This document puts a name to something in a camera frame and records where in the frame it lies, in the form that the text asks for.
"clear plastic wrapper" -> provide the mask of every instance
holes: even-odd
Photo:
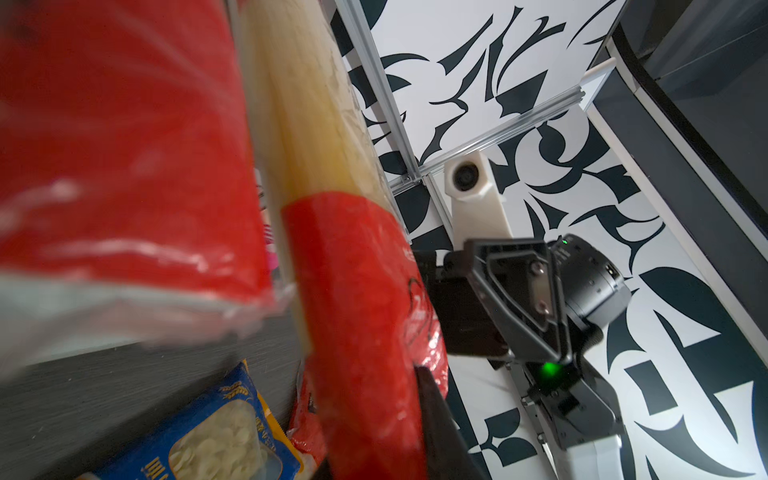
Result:
[[[282,308],[220,0],[0,5],[0,369]]]
[[[280,429],[243,361],[150,435],[78,480],[302,480],[314,469]]]
[[[445,391],[445,347],[339,49],[317,0],[230,7],[334,478],[424,480],[414,365]]]

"blue pasta bag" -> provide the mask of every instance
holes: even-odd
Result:
[[[311,473],[241,362],[150,435],[78,480],[297,480]]]

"dark wooden tabletop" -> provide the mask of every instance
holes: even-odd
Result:
[[[72,480],[148,432],[241,359],[285,426],[300,347],[289,317],[215,345],[139,345],[28,367],[0,384],[0,479]]]

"green light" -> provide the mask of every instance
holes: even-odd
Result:
[[[541,370],[539,372],[541,373],[541,377],[543,379],[549,380],[555,377],[562,369],[562,365],[547,362],[541,366]]]

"gray panel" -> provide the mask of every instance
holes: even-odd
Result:
[[[289,317],[239,342],[109,349],[30,367],[0,386],[2,478],[72,480],[98,467],[246,358],[256,387],[287,426],[300,361]]]
[[[763,334],[768,333],[768,264],[754,245],[617,72],[594,104]]]

